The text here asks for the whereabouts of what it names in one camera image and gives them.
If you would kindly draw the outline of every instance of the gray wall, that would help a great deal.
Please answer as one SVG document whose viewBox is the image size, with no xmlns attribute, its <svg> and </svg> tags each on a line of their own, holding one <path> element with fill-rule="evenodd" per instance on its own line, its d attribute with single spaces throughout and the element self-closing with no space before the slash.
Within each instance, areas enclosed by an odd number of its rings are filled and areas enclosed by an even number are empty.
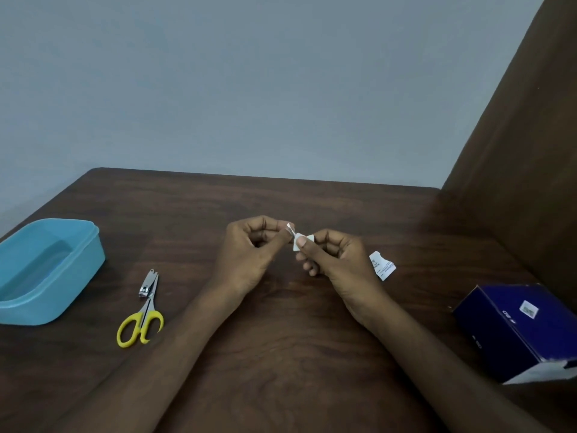
<svg viewBox="0 0 577 433">
<path fill-rule="evenodd" d="M 0 0 L 0 235 L 92 167 L 442 186 L 543 0 Z"/>
</svg>

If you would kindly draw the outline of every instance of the white sticker on box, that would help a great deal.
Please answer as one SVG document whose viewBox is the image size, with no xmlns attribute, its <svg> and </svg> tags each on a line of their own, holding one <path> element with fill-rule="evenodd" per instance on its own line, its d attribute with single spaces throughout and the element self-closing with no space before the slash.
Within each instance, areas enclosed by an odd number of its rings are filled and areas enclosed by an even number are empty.
<svg viewBox="0 0 577 433">
<path fill-rule="evenodd" d="M 300 249 L 298 248 L 298 246 L 297 246 L 297 239 L 298 239 L 299 237 L 305 237 L 305 234 L 301 234 L 300 232 L 297 232 L 297 235 L 294 236 L 294 242 L 293 242 L 293 244 L 292 244 L 292 250 L 293 250 L 294 252 L 298 252 L 298 251 L 300 250 Z M 314 234 L 307 235 L 306 237 L 307 237 L 309 240 L 314 241 Z"/>
<path fill-rule="evenodd" d="M 531 319 L 535 319 L 535 316 L 537 316 L 537 312 L 539 311 L 539 309 L 529 301 L 523 301 L 519 310 L 521 310 L 521 313 L 528 315 Z"/>
<path fill-rule="evenodd" d="M 393 262 L 385 260 L 383 257 L 381 257 L 381 254 L 378 250 L 374 251 L 369 256 L 369 258 L 373 263 L 374 271 L 382 281 L 385 281 L 386 277 L 391 275 L 396 269 L 396 266 L 393 264 Z"/>
</svg>

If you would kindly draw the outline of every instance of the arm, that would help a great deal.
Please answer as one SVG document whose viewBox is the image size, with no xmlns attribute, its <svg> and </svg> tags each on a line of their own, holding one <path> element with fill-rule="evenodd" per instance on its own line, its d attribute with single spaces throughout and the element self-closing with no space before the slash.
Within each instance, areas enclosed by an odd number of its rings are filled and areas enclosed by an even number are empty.
<svg viewBox="0 0 577 433">
<path fill-rule="evenodd" d="M 122 364 L 54 431 L 152 432 L 204 346 L 292 239 L 287 222 L 264 216 L 231 223 L 210 282 L 142 351 Z"/>
<path fill-rule="evenodd" d="M 297 240 L 297 260 L 306 260 L 311 276 L 329 277 L 353 317 L 389 350 L 452 432 L 549 432 L 386 294 L 359 238 L 330 230 L 314 238 L 318 245 Z"/>
</svg>

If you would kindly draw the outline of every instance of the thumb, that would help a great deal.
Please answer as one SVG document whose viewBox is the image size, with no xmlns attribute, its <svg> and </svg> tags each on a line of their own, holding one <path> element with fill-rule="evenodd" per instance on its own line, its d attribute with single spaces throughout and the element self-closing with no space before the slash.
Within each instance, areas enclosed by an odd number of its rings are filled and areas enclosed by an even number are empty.
<svg viewBox="0 0 577 433">
<path fill-rule="evenodd" d="M 297 246 L 303 254 L 308 258 L 318 263 L 322 269 L 326 269 L 328 265 L 334 260 L 334 257 L 327 254 L 314 241 L 309 240 L 304 235 L 297 239 Z"/>
<path fill-rule="evenodd" d="M 286 230 L 282 229 L 278 232 L 278 234 L 269 241 L 269 243 L 265 244 L 263 247 L 260 248 L 260 251 L 266 254 L 267 259 L 272 261 L 272 259 L 279 253 L 279 251 L 291 241 L 292 235 L 291 233 Z"/>
</svg>

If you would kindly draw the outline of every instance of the person's right hand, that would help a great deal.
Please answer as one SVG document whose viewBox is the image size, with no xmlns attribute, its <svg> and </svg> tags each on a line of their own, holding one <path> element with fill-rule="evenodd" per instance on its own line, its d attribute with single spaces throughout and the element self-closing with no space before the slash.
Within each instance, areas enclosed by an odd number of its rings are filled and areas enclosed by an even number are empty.
<svg viewBox="0 0 577 433">
<path fill-rule="evenodd" d="M 359 237 L 323 229 L 297 239 L 297 260 L 311 276 L 323 273 L 358 323 L 368 328 L 373 309 L 388 298 Z"/>
</svg>

